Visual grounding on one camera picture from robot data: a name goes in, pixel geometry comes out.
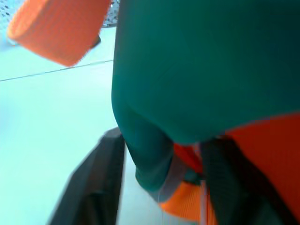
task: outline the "teal fabric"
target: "teal fabric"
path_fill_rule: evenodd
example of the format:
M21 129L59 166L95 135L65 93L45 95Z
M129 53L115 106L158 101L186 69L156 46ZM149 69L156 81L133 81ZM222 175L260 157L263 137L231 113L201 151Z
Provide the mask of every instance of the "teal fabric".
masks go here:
M173 142L203 142L300 109L300 2L122 0L112 106L140 185Z

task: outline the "tiled floor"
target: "tiled floor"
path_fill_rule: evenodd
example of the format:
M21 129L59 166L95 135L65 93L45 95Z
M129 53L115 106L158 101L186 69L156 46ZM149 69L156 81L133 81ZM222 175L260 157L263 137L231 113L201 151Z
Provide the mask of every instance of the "tiled floor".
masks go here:
M0 52L0 224L45 225L72 170L117 126L114 35L103 29L102 43L66 70L19 46ZM129 154L118 224L179 224L138 186Z

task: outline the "floor tile grout line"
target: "floor tile grout line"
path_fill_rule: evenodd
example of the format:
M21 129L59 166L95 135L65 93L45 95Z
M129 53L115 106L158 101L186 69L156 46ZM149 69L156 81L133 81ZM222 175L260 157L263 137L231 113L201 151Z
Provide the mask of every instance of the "floor tile grout line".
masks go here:
M54 72L60 72L60 71L68 70L68 69L75 69L75 68L81 68L81 67L87 67L87 66L94 66L94 65L99 65L99 64L105 64L107 62L113 62L113 60L97 61L97 62L92 62L92 63L89 63L89 64L80 65L80 66L67 67L67 68L63 68L63 69L56 69L56 70L51 70L51 71L42 72L42 73L36 73L36 74L31 74L31 75L25 75L25 76L17 76L17 77L12 77L12 78L7 78L7 79L0 80L0 82L17 80L17 79L22 79L22 78L27 78L27 77L33 77L33 76L46 75L46 74L50 74L50 73L54 73Z

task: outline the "white floor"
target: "white floor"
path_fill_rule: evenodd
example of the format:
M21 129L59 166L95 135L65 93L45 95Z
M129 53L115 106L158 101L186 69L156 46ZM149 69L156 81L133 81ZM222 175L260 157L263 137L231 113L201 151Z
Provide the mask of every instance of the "white floor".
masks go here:
M20 46L0 51L0 224L47 224L73 169L117 126L114 36L103 29L102 43L70 69ZM118 224L179 224L138 186L129 154Z

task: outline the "orange fabric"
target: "orange fabric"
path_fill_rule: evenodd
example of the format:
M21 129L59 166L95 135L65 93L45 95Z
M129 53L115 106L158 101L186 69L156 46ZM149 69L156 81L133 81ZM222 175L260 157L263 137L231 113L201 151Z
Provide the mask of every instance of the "orange fabric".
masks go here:
M105 20L110 0L26 0L7 36L32 52L64 66L90 49Z
M188 221L200 221L200 198L202 187L182 182L174 195L160 207L165 212ZM217 220L211 207L210 197L207 198L207 225L216 225Z
M174 144L174 152L188 167L192 168L196 173L202 173L202 160L196 155L193 146L184 147Z
M300 113L260 121L228 134L272 182L300 223Z

